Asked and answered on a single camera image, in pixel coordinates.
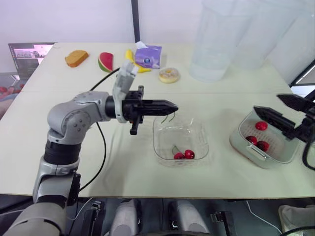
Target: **toy bread slice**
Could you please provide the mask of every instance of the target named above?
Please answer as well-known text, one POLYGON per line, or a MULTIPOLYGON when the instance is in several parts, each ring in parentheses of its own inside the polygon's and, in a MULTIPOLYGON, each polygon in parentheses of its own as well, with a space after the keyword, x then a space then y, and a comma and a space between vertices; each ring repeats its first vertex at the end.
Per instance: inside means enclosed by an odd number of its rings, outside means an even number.
POLYGON ((81 64, 89 54, 86 51, 83 50, 76 50, 70 53, 66 58, 65 62, 67 62, 67 65, 70 67, 77 67, 79 64, 81 64))

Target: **red cherry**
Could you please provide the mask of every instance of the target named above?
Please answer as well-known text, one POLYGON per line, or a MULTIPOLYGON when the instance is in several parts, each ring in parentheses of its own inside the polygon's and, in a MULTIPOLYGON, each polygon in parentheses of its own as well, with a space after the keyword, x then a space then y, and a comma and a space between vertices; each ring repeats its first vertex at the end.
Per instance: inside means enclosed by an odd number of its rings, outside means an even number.
POLYGON ((264 122, 264 121, 260 121, 260 122, 256 123, 255 127, 258 130, 266 130, 267 127, 268 127, 268 124, 266 122, 264 122))
POLYGON ((246 139, 254 145, 257 145, 257 138, 255 136, 247 136, 246 139))
POLYGON ((185 151, 185 159, 194 159, 195 153, 192 150, 186 150, 185 151))
POLYGON ((265 141, 259 141, 257 143, 257 147, 262 150, 262 151, 267 151, 269 148, 269 143, 265 142, 265 141))
POLYGON ((0 92, 7 92, 8 89, 6 87, 0 87, 0 92))
POLYGON ((176 153, 176 154, 174 155, 174 159, 175 159, 175 160, 180 160, 180 159, 184 159, 184 158, 185 158, 185 156, 184 156, 181 152, 176 153))

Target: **white plastic basket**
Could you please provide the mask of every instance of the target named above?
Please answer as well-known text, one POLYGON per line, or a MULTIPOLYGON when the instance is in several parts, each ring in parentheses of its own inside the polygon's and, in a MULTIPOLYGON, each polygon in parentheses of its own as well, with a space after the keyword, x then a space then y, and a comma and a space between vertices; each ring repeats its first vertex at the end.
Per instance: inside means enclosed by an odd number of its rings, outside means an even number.
POLYGON ((255 111, 251 112, 230 136, 231 145, 249 160, 264 169, 290 163, 299 144, 298 139, 288 140, 280 130, 268 124, 264 131, 256 129, 255 124, 261 121, 255 111), (258 141, 266 141, 269 148, 266 152, 246 140, 253 135, 258 141))

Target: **plastic food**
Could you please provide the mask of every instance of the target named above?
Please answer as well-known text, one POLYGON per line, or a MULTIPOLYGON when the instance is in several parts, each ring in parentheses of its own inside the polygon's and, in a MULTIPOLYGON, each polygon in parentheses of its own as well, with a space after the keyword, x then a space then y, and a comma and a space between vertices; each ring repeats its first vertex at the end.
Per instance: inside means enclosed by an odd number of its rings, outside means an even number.
POLYGON ((132 50, 128 49, 125 53, 125 58, 128 59, 129 61, 131 61, 135 66, 137 66, 139 69, 138 69, 138 73, 142 73, 142 72, 146 72, 146 71, 151 71, 150 68, 144 68, 138 64, 136 64, 134 62, 134 58, 133 58, 133 52, 132 50))
POLYGON ((186 150, 185 151, 185 159, 194 159, 195 153, 192 150, 186 150))
POLYGON ((262 151, 267 151, 269 148, 269 143, 265 142, 265 141, 259 141, 257 143, 257 147, 262 150, 262 151))
POLYGON ((173 83, 176 82, 180 77, 180 74, 176 68, 166 68, 159 72, 159 80, 163 83, 173 83))
POLYGON ((254 145, 257 145, 257 138, 255 136, 247 136, 246 139, 254 145))
POLYGON ((113 54, 101 53, 98 57, 98 65, 103 71, 111 72, 113 71, 113 59, 113 54))
POLYGON ((267 122, 259 121, 256 123, 255 127, 256 127, 256 129, 263 131, 263 130, 266 130, 268 128, 268 124, 267 124, 267 122))
POLYGON ((180 160, 180 159, 184 159, 184 158, 185 158, 185 156, 184 156, 181 152, 176 153, 176 154, 174 155, 174 159, 175 159, 175 160, 180 160))
POLYGON ((86 58, 88 58, 89 54, 83 50, 76 50, 70 53, 66 58, 65 62, 70 67, 77 67, 81 64, 86 58))

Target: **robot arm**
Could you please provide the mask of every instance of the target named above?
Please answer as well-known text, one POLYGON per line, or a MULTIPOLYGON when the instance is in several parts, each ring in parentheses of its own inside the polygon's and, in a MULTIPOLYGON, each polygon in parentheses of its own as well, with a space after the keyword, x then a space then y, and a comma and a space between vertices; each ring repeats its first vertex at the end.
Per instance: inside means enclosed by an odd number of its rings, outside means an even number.
POLYGON ((65 235, 65 207, 73 205, 78 198, 79 152, 92 124, 117 118, 120 123, 132 123, 130 134, 136 135, 144 116, 164 116, 178 110, 169 101, 142 100, 143 86, 138 91, 129 91, 136 72, 131 63, 121 67, 113 96, 88 91, 52 108, 48 115, 50 130, 45 153, 33 190, 34 204, 19 215, 5 236, 65 235))

